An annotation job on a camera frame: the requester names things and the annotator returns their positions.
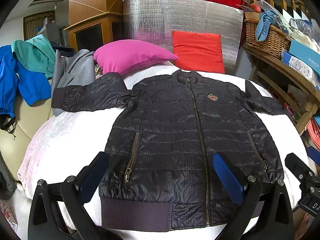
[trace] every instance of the beige leather couch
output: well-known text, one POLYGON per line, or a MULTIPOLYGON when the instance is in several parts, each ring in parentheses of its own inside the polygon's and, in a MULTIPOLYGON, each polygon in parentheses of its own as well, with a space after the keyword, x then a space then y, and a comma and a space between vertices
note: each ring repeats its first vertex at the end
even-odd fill
POLYGON ((26 149, 37 130, 52 115, 51 99, 39 100, 31 107, 17 95, 14 106, 16 115, 15 136, 0 130, 0 151, 13 179, 23 161, 26 149))

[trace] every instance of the striped curtain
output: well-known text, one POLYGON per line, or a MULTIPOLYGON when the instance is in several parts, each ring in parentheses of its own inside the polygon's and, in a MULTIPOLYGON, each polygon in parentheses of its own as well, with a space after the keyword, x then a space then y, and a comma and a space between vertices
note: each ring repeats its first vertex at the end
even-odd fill
POLYGON ((37 35, 36 29, 43 26, 45 18, 55 20, 54 11, 36 13, 23 18, 23 37, 25 41, 37 35))

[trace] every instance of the blue box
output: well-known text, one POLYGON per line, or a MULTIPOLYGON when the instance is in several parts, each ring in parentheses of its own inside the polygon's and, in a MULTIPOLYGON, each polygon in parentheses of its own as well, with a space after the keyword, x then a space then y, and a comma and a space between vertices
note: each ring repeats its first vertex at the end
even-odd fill
POLYGON ((295 40, 291 40, 289 53, 307 63, 315 72, 320 75, 319 53, 295 40))

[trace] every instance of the teal shirt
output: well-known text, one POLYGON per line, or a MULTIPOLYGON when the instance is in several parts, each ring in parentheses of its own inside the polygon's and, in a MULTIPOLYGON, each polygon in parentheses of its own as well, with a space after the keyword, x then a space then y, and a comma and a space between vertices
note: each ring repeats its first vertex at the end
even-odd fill
POLYGON ((55 52, 42 34, 27 41, 13 41, 11 49, 25 69, 52 77, 55 52))

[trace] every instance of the embroidered badge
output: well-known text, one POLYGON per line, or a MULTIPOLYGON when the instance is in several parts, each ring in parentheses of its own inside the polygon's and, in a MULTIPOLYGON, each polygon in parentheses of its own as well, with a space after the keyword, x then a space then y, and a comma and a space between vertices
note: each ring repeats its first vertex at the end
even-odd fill
POLYGON ((207 98, 209 98, 212 101, 218 101, 218 97, 212 93, 208 94, 207 98))

